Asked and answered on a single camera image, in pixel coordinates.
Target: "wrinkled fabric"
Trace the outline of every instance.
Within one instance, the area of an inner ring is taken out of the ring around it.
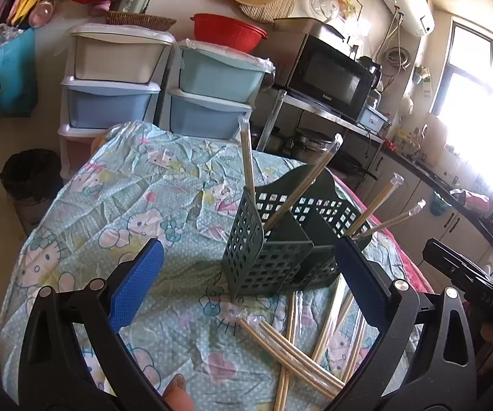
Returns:
[[[240,148],[142,122],[115,127],[109,138],[59,192],[22,248],[0,316],[4,388],[17,398],[21,343],[39,289],[82,289],[93,278],[106,278],[154,237],[165,248],[164,267],[132,324],[120,331],[147,379],[162,392],[176,373],[183,374],[199,411],[272,409],[280,365],[237,319],[245,311],[255,312],[282,331],[287,298],[259,295],[230,303],[221,269],[244,186]],[[255,183],[269,184],[300,164],[254,152]],[[355,203],[341,185],[336,190]],[[392,278],[406,277],[386,234],[376,233],[364,254]],[[328,288],[303,293],[297,345],[307,354],[314,349],[331,296]],[[357,310],[354,303],[322,363],[336,376],[345,366]],[[76,330],[96,385],[110,392],[83,326]],[[368,328],[357,363],[376,337],[377,330]],[[388,390],[400,384],[417,338],[415,329]],[[301,381],[289,388],[287,409],[328,403]]]

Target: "metal screw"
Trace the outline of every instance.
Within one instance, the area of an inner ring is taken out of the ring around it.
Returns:
[[[398,279],[396,282],[394,282],[394,286],[397,290],[408,290],[408,283],[403,279]]]
[[[92,290],[100,290],[104,287],[105,283],[104,280],[101,278],[93,279],[88,287],[90,287]]]
[[[42,287],[41,290],[39,290],[39,296],[42,296],[44,298],[45,296],[50,295],[51,292],[52,292],[52,288],[50,286],[45,286]]]
[[[458,298],[458,291],[452,287],[447,287],[445,289],[445,293],[447,294],[447,296],[449,296],[450,298]]]

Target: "red colander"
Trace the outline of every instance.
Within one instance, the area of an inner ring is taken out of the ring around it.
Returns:
[[[229,46],[246,53],[250,53],[262,38],[267,38],[266,32],[258,26],[215,13],[196,13],[191,20],[195,22],[195,40]]]

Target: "microwave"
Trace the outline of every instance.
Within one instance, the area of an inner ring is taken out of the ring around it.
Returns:
[[[359,118],[374,74],[340,52],[335,35],[273,31],[255,54],[276,67],[274,87],[321,105],[353,121]]]

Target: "cabinet handle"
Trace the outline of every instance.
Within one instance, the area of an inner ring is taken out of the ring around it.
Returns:
[[[380,164],[382,163],[382,161],[384,160],[384,157],[381,156],[380,157],[380,160],[378,161],[378,163],[376,164],[376,168],[374,169],[374,171],[378,171],[378,169],[380,168]]]
[[[447,228],[447,227],[448,227],[448,225],[450,224],[450,222],[451,222],[452,218],[454,218],[454,212],[452,212],[452,214],[450,215],[450,218],[448,218],[448,221],[447,221],[447,223],[445,224],[445,228]]]
[[[454,222],[454,225],[452,226],[452,228],[448,231],[448,233],[452,233],[452,231],[456,228],[456,226],[458,225],[458,223],[460,222],[460,218],[456,219],[456,222]]]

